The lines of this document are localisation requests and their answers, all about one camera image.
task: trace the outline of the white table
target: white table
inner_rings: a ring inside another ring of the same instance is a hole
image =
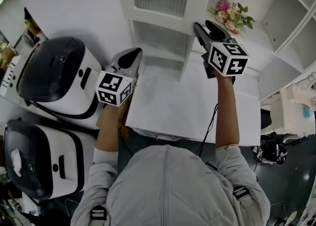
[[[240,145],[259,145],[261,116],[257,86],[253,78],[243,75],[236,78],[234,88]],[[200,54],[192,52],[182,82],[139,77],[126,125],[140,134],[203,140],[216,103],[217,81],[207,79]],[[207,142],[215,142],[215,130],[216,118]]]

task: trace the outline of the person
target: person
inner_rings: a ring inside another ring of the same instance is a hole
[[[118,108],[107,106],[73,226],[99,222],[100,216],[112,226],[266,225],[270,203],[238,147],[232,79],[216,78],[217,171],[186,149],[155,145],[136,153],[118,176]]]

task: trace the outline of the forearm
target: forearm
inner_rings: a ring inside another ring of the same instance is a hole
[[[108,152],[118,151],[118,121],[119,108],[107,105],[98,120],[100,131],[95,145],[97,149]]]
[[[239,128],[236,111],[236,100],[232,79],[219,77],[218,113],[216,123],[216,148],[239,144]]]

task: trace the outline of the floor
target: floor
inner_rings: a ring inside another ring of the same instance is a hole
[[[266,112],[262,112],[262,127],[269,124],[270,118]],[[126,140],[126,144],[132,153],[153,145],[164,145],[168,142],[165,140],[156,140],[154,138],[141,136],[135,132],[131,133],[131,136]],[[200,142],[180,140],[176,142],[178,147],[186,148],[189,151],[196,153]],[[258,183],[265,191],[271,204],[271,217],[268,225],[274,225],[276,218],[284,216],[284,210],[286,215],[289,216],[291,212],[298,209],[304,209],[306,202],[309,198],[311,188],[314,183],[316,175],[316,136],[310,136],[308,141],[300,143],[295,146],[286,146],[288,150],[288,156],[286,161],[281,166],[275,166],[273,168],[267,166],[261,166],[257,164],[254,159],[254,153],[251,147],[241,147],[241,152],[246,158],[251,169],[255,169],[255,173],[258,176]],[[203,149],[201,159],[203,162],[209,162],[214,164],[215,145],[206,143]],[[120,142],[119,146],[119,158],[118,168],[119,171],[124,169],[130,160],[129,152],[123,148]],[[79,201],[82,194],[70,195],[65,198]],[[64,210],[65,198],[57,199],[56,202],[60,205],[61,210]],[[77,204],[72,201],[66,201],[67,208],[70,215],[73,213]]]

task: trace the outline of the white box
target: white box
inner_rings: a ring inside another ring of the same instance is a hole
[[[95,91],[100,102],[120,106],[132,94],[132,86],[132,78],[101,71]]]
[[[244,73],[250,56],[241,44],[212,43],[208,63],[222,76],[240,76]]]

